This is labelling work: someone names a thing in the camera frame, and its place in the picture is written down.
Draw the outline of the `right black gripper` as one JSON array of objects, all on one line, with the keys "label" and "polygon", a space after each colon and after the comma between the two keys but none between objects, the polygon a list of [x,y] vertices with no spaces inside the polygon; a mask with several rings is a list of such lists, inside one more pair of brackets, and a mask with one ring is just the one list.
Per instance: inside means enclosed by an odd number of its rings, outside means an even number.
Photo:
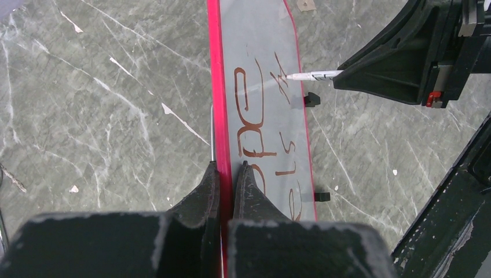
[{"label": "right black gripper", "polygon": [[[431,64],[425,58],[390,57],[416,35],[434,7],[439,19]],[[339,69],[336,89],[418,105],[426,84],[426,106],[446,108],[460,98],[470,75],[490,73],[490,1],[407,1]]]}]

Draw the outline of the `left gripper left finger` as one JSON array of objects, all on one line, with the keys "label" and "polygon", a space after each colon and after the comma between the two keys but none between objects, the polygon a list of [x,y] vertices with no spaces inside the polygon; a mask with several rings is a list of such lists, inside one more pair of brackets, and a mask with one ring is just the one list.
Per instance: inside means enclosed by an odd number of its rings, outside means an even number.
[{"label": "left gripper left finger", "polygon": [[15,234],[2,277],[220,277],[219,174],[167,211],[40,214]]}]

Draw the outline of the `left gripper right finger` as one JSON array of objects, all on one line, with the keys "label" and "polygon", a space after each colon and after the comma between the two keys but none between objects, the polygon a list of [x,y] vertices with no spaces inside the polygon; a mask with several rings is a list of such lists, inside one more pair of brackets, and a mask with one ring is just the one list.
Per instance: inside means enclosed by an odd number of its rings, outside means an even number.
[{"label": "left gripper right finger", "polygon": [[389,250],[373,227],[292,221],[258,188],[244,162],[228,223],[229,277],[394,277]]}]

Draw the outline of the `white whiteboard marker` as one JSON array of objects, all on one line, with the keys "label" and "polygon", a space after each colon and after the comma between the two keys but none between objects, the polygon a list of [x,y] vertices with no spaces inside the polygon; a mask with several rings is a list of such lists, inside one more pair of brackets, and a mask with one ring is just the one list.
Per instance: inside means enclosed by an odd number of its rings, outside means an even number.
[{"label": "white whiteboard marker", "polygon": [[293,81],[331,81],[342,72],[343,70],[300,72],[287,75],[286,78]]}]

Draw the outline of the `red-framed whiteboard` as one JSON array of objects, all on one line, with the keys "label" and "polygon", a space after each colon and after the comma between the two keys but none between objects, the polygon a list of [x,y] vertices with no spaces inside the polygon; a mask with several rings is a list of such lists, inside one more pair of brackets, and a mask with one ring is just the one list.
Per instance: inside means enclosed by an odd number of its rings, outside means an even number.
[{"label": "red-framed whiteboard", "polygon": [[286,1],[208,1],[214,148],[221,182],[223,275],[229,270],[233,213],[243,163],[260,200],[293,221],[317,209],[301,62]]}]

